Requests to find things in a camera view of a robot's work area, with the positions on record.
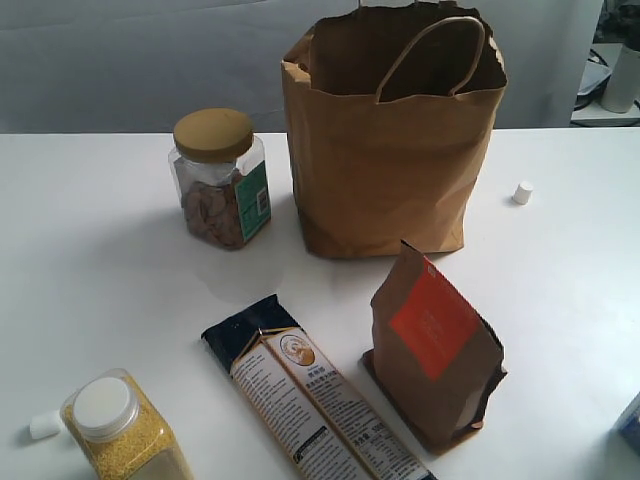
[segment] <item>barcode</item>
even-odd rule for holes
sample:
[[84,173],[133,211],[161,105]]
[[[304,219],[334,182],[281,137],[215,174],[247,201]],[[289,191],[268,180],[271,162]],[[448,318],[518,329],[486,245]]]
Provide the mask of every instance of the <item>barcode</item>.
[[257,203],[258,203],[258,215],[262,215],[265,211],[269,209],[269,194],[267,193],[266,188],[263,188],[258,192]]

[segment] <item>white backdrop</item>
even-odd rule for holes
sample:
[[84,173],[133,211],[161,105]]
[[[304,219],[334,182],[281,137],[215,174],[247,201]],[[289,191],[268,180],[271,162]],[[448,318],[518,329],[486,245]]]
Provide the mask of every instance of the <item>white backdrop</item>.
[[[205,106],[282,131],[280,58],[356,3],[0,0],[0,132],[170,131]],[[602,0],[462,3],[480,9],[506,59],[497,126],[567,125]]]

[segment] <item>small white cap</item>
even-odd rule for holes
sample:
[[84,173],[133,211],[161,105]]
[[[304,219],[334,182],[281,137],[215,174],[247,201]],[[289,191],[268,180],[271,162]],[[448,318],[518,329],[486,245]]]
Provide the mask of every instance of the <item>small white cap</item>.
[[533,185],[529,182],[520,182],[516,193],[513,194],[513,201],[518,205],[526,205],[529,198],[531,198],[531,192],[533,192]]
[[31,438],[40,440],[57,435],[63,427],[64,424],[60,418],[60,413],[54,410],[53,412],[33,417],[31,423],[29,423],[29,432],[31,433]]
[[73,402],[73,421],[85,439],[108,442],[136,420],[138,409],[138,398],[126,382],[104,377],[80,390]]

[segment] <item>gold jar lid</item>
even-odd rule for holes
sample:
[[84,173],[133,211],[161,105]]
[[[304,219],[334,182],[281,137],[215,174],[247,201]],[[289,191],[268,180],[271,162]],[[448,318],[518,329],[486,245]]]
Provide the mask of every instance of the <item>gold jar lid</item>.
[[173,129],[180,153],[200,163],[231,162],[253,143],[248,115],[229,108],[206,108],[180,119]]

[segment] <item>nutrition label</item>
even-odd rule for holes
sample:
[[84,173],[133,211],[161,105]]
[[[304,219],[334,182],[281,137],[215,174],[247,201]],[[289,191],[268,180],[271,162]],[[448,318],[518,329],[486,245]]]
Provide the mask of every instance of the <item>nutrition label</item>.
[[265,345],[231,374],[307,479],[371,478]]
[[301,329],[288,330],[267,342],[376,478],[433,478]]

